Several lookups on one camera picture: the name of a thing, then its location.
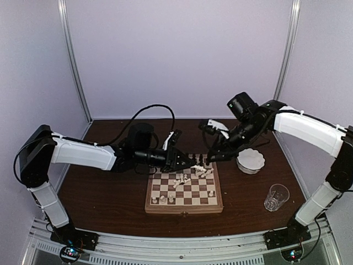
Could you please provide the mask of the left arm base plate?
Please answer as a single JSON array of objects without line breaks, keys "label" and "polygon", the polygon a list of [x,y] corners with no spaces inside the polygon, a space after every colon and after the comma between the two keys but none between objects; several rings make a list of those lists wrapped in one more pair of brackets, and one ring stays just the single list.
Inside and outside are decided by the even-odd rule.
[{"label": "left arm base plate", "polygon": [[88,232],[76,229],[72,224],[67,224],[60,228],[53,228],[50,240],[72,246],[79,250],[94,251],[98,243],[99,235],[94,232]]}]

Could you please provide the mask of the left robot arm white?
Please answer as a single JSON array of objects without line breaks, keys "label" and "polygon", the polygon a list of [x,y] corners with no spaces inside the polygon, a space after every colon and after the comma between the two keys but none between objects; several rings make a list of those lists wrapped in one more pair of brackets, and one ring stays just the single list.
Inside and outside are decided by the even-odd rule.
[{"label": "left robot arm white", "polygon": [[159,168],[163,173],[187,169],[196,164],[175,147],[180,130],[171,129],[161,148],[151,147],[156,138],[149,123],[128,122],[123,132],[107,143],[88,142],[53,132],[48,125],[38,129],[17,152],[13,173],[38,201],[57,234],[67,245],[79,241],[79,232],[73,228],[69,214],[50,184],[48,170],[51,164],[62,163],[122,173],[137,165]]}]

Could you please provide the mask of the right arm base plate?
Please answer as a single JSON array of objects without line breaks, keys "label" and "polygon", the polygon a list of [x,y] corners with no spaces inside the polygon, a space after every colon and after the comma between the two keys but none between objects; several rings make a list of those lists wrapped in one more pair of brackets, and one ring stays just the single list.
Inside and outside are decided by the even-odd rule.
[{"label": "right arm base plate", "polygon": [[307,241],[311,238],[309,232],[303,232],[299,235],[290,235],[288,229],[271,230],[264,233],[264,240],[268,250],[299,244],[301,241]]}]

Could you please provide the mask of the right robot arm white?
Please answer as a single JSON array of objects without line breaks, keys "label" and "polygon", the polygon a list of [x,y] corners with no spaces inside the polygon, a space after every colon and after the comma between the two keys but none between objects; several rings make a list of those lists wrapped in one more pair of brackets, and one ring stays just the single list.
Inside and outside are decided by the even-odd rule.
[{"label": "right robot arm white", "polygon": [[351,189],[352,127],[334,125],[274,99],[257,104],[245,92],[230,99],[227,107],[237,120],[235,127],[230,129],[213,119],[200,124],[203,134],[216,135],[207,146],[209,162],[229,161],[262,134],[272,132],[291,151],[304,152],[295,159],[302,166],[311,165],[310,172],[316,177],[326,174],[283,231],[285,242],[293,244],[303,236],[305,226]]}]

